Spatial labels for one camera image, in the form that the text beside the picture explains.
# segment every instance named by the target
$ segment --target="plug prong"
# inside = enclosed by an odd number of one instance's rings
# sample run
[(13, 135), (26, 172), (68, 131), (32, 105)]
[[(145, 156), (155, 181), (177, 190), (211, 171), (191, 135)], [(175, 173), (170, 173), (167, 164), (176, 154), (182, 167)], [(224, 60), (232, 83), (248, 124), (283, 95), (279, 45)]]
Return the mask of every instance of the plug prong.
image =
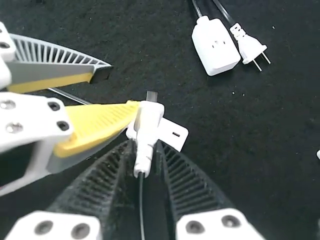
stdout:
[(265, 58), (265, 60), (268, 62), (268, 64), (271, 64), (269, 58), (267, 58), (267, 55), (265, 55), (265, 53), (262, 53), (262, 56)]
[(256, 62), (256, 60), (253, 60), (254, 64), (256, 65), (256, 67), (259, 69), (260, 72), (262, 72), (261, 67), (258, 65), (258, 63)]

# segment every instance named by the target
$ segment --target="two-prong plug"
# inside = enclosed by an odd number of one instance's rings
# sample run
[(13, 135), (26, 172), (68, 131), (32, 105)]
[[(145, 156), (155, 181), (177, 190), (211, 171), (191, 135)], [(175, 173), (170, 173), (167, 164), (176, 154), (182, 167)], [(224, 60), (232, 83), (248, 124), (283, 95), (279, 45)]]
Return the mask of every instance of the two-prong plug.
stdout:
[(246, 32), (241, 28), (239, 23), (233, 25), (230, 28), (230, 31), (233, 34), (236, 41), (238, 42), (239, 52), (241, 57), (243, 58), (243, 64), (254, 62), (259, 71), (262, 72), (261, 67), (257, 64), (255, 60), (259, 55), (262, 55), (268, 62), (268, 64), (271, 64), (270, 60), (264, 53), (264, 51), (267, 49), (267, 46), (262, 45), (256, 38), (246, 34)]

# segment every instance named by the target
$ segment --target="cord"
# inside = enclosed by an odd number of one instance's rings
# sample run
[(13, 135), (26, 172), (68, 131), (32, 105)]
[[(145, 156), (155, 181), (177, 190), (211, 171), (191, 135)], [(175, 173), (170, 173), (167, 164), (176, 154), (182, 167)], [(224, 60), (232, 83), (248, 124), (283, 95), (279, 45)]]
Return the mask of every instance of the cord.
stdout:
[(201, 13), (201, 11), (200, 11), (200, 7), (198, 6), (198, 4), (197, 4), (196, 0), (191, 0), (191, 1), (192, 1), (192, 4), (193, 4), (193, 7), (194, 7), (194, 10), (195, 10), (195, 12), (196, 12), (196, 14), (197, 14), (198, 18), (201, 18), (203, 15), (202, 15), (202, 13)]
[(219, 9), (219, 11), (222, 13), (224, 18), (228, 21), (228, 23), (233, 26), (236, 24), (236, 21), (230, 16), (230, 14), (227, 12), (227, 10), (222, 6), (222, 4), (219, 2), (219, 0), (212, 0), (216, 7)]
[(140, 231), (141, 240), (145, 240), (145, 226), (144, 226), (144, 212), (143, 212), (143, 189), (144, 189), (144, 178), (145, 174), (143, 172), (138, 173), (139, 179), (139, 215), (140, 215)]

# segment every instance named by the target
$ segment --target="power plug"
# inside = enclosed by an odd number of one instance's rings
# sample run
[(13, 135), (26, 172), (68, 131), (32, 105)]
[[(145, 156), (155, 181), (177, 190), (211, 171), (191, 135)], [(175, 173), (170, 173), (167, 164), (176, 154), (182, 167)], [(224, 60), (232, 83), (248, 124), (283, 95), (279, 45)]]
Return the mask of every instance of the power plug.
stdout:
[(206, 73), (214, 76), (233, 69), (241, 57), (221, 20), (201, 16), (196, 23), (192, 40)]
[(248, 64), (253, 62), (256, 67), (262, 72), (261, 67), (257, 64), (256, 58), (259, 55), (263, 55), (268, 64), (271, 64), (264, 51), (267, 49), (266, 45), (262, 45), (258, 39), (249, 36), (240, 26), (236, 23), (230, 28), (230, 32), (233, 34), (235, 40), (238, 42), (239, 51), (243, 58), (242, 63)]

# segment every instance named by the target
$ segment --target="white electrical plug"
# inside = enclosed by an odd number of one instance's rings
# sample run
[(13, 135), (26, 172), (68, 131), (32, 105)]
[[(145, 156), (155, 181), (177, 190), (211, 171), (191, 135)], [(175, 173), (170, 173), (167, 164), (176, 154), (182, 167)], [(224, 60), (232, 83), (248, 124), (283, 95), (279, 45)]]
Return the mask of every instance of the white electrical plug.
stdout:
[(154, 145), (158, 140), (158, 127), (165, 113), (165, 106), (153, 101), (141, 101), (134, 122), (136, 131), (136, 158), (133, 175), (139, 173), (148, 177), (154, 153)]
[(264, 53), (264, 51), (267, 49), (267, 46), (262, 45), (256, 38), (246, 34), (239, 23), (233, 25), (230, 28), (230, 31), (233, 34), (235, 40), (238, 42), (239, 51), (243, 58), (243, 64), (254, 62), (259, 71), (262, 72), (261, 67), (255, 60), (259, 55), (263, 55), (266, 61), (271, 64), (270, 60)]
[(196, 23), (192, 40), (206, 73), (213, 76), (233, 69), (241, 57), (221, 20), (201, 16)]

